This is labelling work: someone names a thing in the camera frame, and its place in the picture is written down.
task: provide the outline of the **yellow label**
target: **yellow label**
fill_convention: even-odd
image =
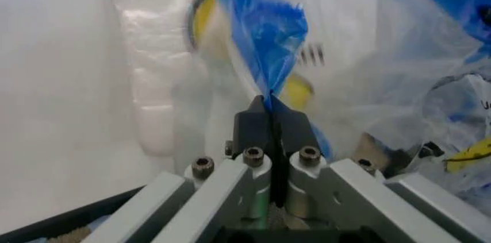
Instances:
[[[491,137],[485,138],[447,159],[446,169],[448,172],[457,172],[489,156],[491,156]]]

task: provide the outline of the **yellow object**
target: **yellow object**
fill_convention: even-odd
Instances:
[[[457,172],[466,168],[480,159],[491,156],[491,137],[486,138],[473,146],[455,154],[446,160],[446,169],[448,172]]]
[[[215,7],[215,1],[216,0],[203,0],[194,13],[193,34],[197,44],[200,43],[200,39],[206,29],[208,19],[212,15]]]
[[[292,109],[302,111],[307,106],[307,102],[312,98],[314,91],[306,79],[292,73],[286,79],[283,93]]]

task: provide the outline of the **blue plastic bag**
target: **blue plastic bag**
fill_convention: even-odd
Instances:
[[[219,0],[231,19],[232,38],[271,108],[295,65],[308,31],[304,11],[284,0]]]

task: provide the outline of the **metal bar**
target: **metal bar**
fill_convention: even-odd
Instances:
[[[184,178],[162,172],[83,242],[150,242],[193,191]]]
[[[222,226],[239,222],[254,194],[249,167],[224,160],[152,242],[211,242]]]
[[[317,179],[305,175],[300,184],[340,229],[369,227],[386,242],[457,242],[349,159],[323,168]]]
[[[491,242],[491,220],[418,173],[385,184],[428,218],[462,242]]]

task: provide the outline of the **hex socket screw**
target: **hex socket screw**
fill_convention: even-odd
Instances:
[[[242,160],[250,167],[260,167],[264,162],[264,151],[259,147],[246,148],[242,153]]]
[[[306,167],[315,167],[320,163],[320,151],[313,146],[304,146],[300,149],[300,163]]]
[[[205,180],[213,173],[215,163],[213,159],[207,156],[198,157],[191,165],[193,176],[197,179]]]

